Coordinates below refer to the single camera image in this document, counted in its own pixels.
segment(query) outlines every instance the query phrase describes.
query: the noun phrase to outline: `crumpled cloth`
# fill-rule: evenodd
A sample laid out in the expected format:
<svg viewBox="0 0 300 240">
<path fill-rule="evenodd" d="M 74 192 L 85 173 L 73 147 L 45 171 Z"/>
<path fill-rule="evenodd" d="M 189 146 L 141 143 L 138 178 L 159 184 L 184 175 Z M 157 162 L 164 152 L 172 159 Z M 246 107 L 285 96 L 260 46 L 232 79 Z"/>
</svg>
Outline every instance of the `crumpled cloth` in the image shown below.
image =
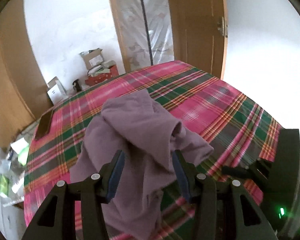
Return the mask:
<svg viewBox="0 0 300 240">
<path fill-rule="evenodd" d="M 106 224 L 137 239 L 149 239 L 161 222 L 162 188 L 176 175 L 171 153 L 199 165 L 213 148 L 185 128 L 147 90 L 108 99 L 87 127 L 71 182 L 86 179 L 123 150 L 125 166 L 115 197 L 102 204 Z"/>
</svg>

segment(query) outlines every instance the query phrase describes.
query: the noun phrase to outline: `plaid tablecloth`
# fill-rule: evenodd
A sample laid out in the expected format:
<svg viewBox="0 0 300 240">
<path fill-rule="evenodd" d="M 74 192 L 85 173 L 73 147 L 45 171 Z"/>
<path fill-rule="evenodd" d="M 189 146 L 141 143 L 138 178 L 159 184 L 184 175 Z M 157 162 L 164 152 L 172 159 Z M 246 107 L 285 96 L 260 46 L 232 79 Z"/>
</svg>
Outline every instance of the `plaid tablecloth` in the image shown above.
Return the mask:
<svg viewBox="0 0 300 240">
<path fill-rule="evenodd" d="M 258 157 L 274 160 L 281 125 L 258 104 L 229 84 L 180 61 L 173 61 L 122 75 L 85 90 L 55 109 L 50 133 L 32 141 L 25 175 L 25 219 L 34 213 L 55 185 L 69 180 L 91 119 L 108 98 L 147 89 L 190 130 L 214 147 L 213 155 L 198 167 L 216 180 L 223 165 L 246 166 Z M 251 181 L 244 184 L 257 203 L 262 192 Z M 189 239 L 194 206 L 180 196 L 178 185 L 164 189 L 161 204 L 162 228 L 154 239 Z M 80 204 L 76 203 L 76 229 L 82 229 Z M 113 239 L 129 239 L 118 234 Z"/>
</svg>

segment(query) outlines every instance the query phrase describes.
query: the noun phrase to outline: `brown phone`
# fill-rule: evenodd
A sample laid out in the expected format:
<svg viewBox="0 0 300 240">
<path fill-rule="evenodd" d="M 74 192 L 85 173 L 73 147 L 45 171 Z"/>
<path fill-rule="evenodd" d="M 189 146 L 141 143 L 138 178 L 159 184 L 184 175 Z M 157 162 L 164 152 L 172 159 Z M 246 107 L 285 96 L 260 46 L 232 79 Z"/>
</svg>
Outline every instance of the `brown phone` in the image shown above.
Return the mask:
<svg viewBox="0 0 300 240">
<path fill-rule="evenodd" d="M 34 137 L 35 140 L 39 140 L 40 138 L 42 138 L 43 136 L 49 133 L 53 112 L 54 110 L 51 109 L 49 112 L 41 116 L 37 132 L 35 133 L 35 137 Z"/>
</svg>

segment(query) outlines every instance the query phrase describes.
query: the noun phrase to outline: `black pole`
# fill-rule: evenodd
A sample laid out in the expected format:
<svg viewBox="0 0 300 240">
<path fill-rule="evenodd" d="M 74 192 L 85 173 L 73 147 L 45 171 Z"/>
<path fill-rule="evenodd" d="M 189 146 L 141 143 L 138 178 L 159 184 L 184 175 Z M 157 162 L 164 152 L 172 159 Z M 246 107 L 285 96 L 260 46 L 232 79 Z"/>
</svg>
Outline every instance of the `black pole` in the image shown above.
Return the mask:
<svg viewBox="0 0 300 240">
<path fill-rule="evenodd" d="M 142 14 L 143 14 L 143 19 L 145 21 L 145 29 L 146 29 L 146 35 L 147 35 L 147 41 L 148 41 L 148 48 L 149 48 L 149 55 L 150 55 L 150 63 L 151 66 L 153 65 L 153 58 L 152 58 L 152 49 L 151 49 L 151 42 L 150 42 L 150 37 L 149 37 L 149 29 L 148 29 L 148 22 L 147 22 L 147 17 L 146 17 L 146 9 L 145 9 L 145 3 L 143 0 L 141 1 L 141 7 L 142 7 Z"/>
</svg>

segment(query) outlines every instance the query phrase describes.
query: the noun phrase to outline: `cloth fold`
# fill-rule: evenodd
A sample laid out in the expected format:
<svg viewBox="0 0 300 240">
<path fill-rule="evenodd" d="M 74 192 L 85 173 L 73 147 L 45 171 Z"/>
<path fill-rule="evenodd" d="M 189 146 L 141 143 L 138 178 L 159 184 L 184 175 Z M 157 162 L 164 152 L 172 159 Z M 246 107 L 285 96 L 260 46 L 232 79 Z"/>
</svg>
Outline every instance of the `cloth fold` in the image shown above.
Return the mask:
<svg viewBox="0 0 300 240">
<path fill-rule="evenodd" d="M 98 172 L 119 149 L 125 166 L 115 198 L 102 205 L 105 222 L 148 239 L 161 222 L 161 189 L 176 179 L 171 152 L 180 149 L 187 162 L 199 165 L 213 148 L 140 90 L 104 103 L 87 127 L 71 182 Z"/>
</svg>

